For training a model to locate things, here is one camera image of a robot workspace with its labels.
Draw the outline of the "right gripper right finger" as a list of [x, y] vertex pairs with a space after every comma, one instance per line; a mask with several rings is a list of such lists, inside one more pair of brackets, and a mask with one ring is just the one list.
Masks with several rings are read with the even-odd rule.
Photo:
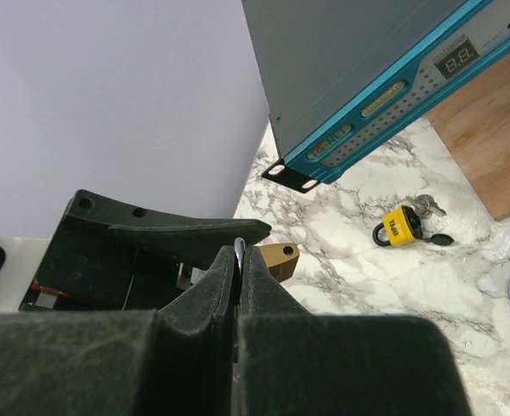
[[314, 315], [246, 250], [238, 318], [244, 415], [468, 415], [442, 331], [413, 315]]

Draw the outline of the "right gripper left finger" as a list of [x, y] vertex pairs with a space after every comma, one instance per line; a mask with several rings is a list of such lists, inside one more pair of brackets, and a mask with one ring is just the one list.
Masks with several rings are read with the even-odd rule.
[[236, 254], [160, 310], [0, 315], [0, 415], [227, 415]]

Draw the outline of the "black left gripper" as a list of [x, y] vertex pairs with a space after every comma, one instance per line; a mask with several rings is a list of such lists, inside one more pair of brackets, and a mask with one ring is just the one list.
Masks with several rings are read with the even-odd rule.
[[21, 310], [161, 309], [184, 293], [180, 271], [211, 264], [237, 238], [269, 236], [258, 219], [190, 218], [80, 189], [68, 202]]

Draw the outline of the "small brass padlock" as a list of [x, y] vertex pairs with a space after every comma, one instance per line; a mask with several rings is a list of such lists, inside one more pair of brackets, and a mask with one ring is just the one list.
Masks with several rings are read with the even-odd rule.
[[242, 281], [243, 272], [246, 270], [249, 253], [254, 253], [257, 259], [262, 260], [263, 268], [278, 283], [283, 283], [293, 276], [300, 258], [300, 251], [294, 243], [248, 246], [243, 238], [237, 237], [233, 249], [236, 262], [234, 276], [239, 282]]

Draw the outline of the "yellow padlock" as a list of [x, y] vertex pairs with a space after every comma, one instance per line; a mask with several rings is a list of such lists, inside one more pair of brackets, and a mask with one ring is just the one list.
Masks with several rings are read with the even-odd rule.
[[421, 219], [407, 205], [386, 214], [372, 231], [372, 239], [380, 247], [399, 247], [423, 239]]

